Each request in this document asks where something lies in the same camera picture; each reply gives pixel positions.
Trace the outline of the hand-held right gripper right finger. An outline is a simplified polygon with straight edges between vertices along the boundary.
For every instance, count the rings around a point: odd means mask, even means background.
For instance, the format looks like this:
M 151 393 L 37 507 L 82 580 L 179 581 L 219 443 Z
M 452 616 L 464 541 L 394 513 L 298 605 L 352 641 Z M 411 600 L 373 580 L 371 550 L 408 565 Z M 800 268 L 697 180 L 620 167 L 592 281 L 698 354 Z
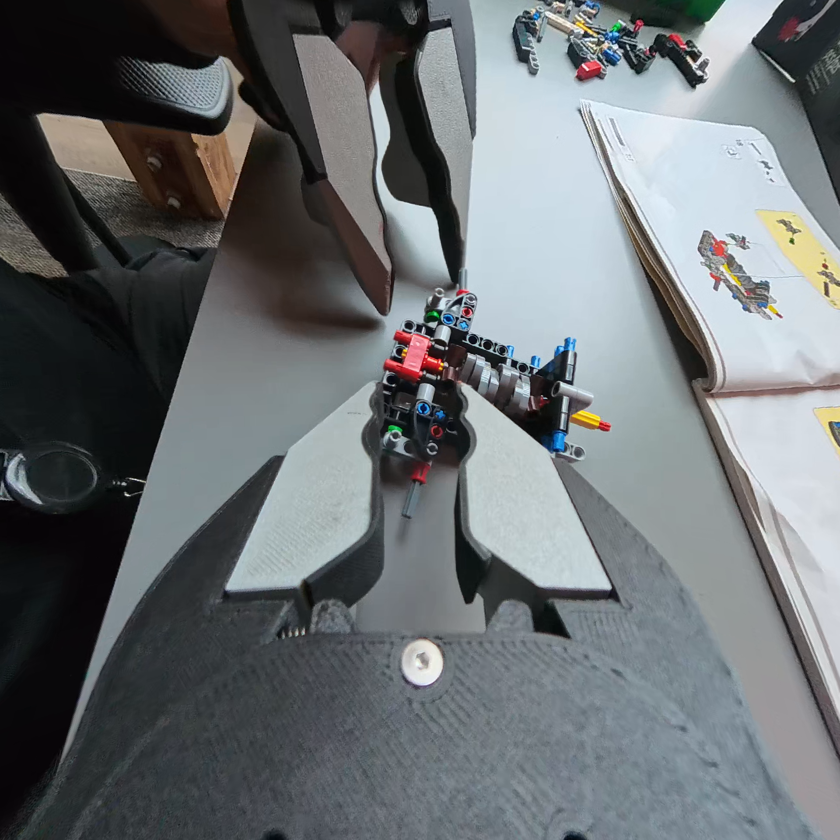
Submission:
M 455 567 L 466 603 L 604 600 L 612 582 L 550 452 L 457 385 Z

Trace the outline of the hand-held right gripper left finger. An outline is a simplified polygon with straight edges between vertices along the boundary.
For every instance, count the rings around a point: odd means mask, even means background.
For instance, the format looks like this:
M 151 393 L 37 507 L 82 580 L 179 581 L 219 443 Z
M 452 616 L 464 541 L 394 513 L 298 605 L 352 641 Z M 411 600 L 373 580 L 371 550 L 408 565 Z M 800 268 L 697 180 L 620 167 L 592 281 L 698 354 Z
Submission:
M 353 607 L 384 568 L 382 385 L 371 381 L 291 446 L 225 594 Z

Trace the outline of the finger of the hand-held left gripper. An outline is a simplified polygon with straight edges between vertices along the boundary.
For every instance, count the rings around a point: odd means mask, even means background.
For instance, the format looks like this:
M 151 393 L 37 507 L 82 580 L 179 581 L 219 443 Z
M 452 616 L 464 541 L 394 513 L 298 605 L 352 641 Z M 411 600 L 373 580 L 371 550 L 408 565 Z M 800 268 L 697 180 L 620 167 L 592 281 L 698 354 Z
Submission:
M 325 171 L 308 188 L 310 205 L 341 243 L 365 296 L 387 315 L 394 270 L 375 185 L 368 91 L 357 67 L 329 37 L 299 34 L 293 43 Z
M 429 1 L 427 31 L 380 75 L 390 139 L 385 184 L 402 203 L 430 208 L 452 283 L 466 264 L 476 137 L 476 37 L 468 1 Z

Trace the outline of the lego chassis assembly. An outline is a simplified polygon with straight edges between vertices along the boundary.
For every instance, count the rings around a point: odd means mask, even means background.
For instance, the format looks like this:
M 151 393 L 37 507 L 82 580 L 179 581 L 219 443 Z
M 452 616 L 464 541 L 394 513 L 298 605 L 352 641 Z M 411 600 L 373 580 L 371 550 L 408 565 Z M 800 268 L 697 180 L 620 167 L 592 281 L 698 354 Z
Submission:
M 453 290 L 437 288 L 420 319 L 406 319 L 393 336 L 383 364 L 382 445 L 385 453 L 413 463 L 402 517 L 413 517 L 421 489 L 443 446 L 460 446 L 456 387 L 467 385 L 550 455 L 571 463 L 585 457 L 569 441 L 572 425 L 607 433 L 612 425 L 591 410 L 593 394 L 574 383 L 578 353 L 566 338 L 546 364 L 533 355 L 518 360 L 514 347 L 474 330 L 478 297 L 467 288 L 467 269 Z

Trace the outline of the pile of lego pieces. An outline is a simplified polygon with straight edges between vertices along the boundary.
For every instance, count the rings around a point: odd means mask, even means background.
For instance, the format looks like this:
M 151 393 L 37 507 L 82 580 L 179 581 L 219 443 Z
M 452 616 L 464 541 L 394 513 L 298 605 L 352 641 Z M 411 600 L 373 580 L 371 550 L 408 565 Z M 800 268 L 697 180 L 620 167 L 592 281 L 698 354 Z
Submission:
M 671 63 L 693 89 L 708 79 L 710 59 L 691 38 L 665 30 L 666 17 L 654 15 L 651 25 L 660 31 L 645 43 L 647 20 L 631 13 L 610 25 L 599 20 L 602 2 L 548 2 L 527 7 L 513 20 L 511 39 L 518 60 L 533 76 L 539 73 L 537 46 L 548 28 L 566 38 L 566 55 L 578 81 L 604 79 L 609 69 L 629 68 L 644 74 L 658 58 Z

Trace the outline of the lego instruction booklet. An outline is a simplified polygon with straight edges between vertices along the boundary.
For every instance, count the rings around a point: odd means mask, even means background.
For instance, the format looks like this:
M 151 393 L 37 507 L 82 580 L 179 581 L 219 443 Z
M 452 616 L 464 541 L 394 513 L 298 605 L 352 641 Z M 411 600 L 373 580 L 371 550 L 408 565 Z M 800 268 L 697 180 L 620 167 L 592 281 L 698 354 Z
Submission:
M 839 740 L 839 254 L 750 127 L 581 101 L 826 728 Z

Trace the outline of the person's left forearm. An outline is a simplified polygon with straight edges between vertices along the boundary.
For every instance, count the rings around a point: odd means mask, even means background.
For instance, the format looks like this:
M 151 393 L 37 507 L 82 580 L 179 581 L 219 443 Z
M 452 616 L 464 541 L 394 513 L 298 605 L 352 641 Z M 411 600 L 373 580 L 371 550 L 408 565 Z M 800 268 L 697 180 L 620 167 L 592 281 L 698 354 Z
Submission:
M 176 62 L 179 48 L 143 2 L 2 1 L 2 101 L 40 98 L 60 77 L 119 58 Z

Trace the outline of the lego set box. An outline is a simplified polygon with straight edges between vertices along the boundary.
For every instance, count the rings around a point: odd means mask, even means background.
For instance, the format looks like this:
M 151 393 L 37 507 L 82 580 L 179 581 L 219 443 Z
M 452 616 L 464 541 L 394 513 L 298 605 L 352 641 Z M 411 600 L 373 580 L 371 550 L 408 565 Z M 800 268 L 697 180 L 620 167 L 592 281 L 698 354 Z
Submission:
M 839 2 L 783 1 L 752 45 L 793 81 L 839 194 Z

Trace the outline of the person's left hand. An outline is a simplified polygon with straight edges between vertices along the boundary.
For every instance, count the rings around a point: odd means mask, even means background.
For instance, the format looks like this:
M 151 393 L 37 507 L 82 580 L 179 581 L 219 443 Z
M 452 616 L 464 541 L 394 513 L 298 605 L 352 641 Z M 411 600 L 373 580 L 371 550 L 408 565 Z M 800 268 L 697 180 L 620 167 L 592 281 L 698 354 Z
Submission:
M 141 1 L 141 5 L 179 46 L 206 58 L 226 58 L 245 80 L 253 80 L 238 50 L 227 1 Z

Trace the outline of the black chair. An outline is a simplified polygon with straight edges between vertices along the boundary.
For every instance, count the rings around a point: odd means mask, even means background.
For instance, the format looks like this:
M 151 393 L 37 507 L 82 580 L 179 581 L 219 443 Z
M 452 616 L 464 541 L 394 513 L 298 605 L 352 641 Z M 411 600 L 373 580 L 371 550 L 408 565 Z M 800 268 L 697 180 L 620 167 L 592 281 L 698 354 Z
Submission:
M 114 121 L 201 135 L 224 133 L 235 86 L 216 59 L 198 69 L 135 58 L 60 77 L 40 98 L 2 101 L 2 197 L 67 272 L 95 269 L 99 254 L 119 266 L 133 257 L 56 161 L 41 114 Z

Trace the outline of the wooden table leg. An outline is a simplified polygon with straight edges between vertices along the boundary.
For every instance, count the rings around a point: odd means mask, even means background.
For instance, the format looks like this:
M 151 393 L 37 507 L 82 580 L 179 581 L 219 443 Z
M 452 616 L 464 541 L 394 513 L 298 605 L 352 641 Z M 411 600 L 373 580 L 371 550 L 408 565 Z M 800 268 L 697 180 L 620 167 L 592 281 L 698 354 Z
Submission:
M 114 121 L 103 126 L 150 205 L 180 217 L 226 218 L 238 176 L 224 133 Z

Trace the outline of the green plastic bin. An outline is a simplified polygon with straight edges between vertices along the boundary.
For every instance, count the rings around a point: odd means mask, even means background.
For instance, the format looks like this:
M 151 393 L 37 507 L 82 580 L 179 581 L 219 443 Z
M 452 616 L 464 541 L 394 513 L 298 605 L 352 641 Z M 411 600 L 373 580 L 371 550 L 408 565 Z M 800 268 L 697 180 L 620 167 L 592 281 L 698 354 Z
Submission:
M 641 18 L 647 26 L 677 27 L 704 25 L 724 4 L 724 1 L 625 1 L 631 19 Z

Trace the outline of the black badge reel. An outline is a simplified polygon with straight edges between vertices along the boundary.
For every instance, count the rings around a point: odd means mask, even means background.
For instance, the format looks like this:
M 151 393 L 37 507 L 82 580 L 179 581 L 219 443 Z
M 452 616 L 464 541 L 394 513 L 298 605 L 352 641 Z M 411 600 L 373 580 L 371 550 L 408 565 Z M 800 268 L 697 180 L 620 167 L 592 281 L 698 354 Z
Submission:
M 145 479 L 120 477 L 84 448 L 64 442 L 1 450 L 1 501 L 51 516 L 143 494 Z

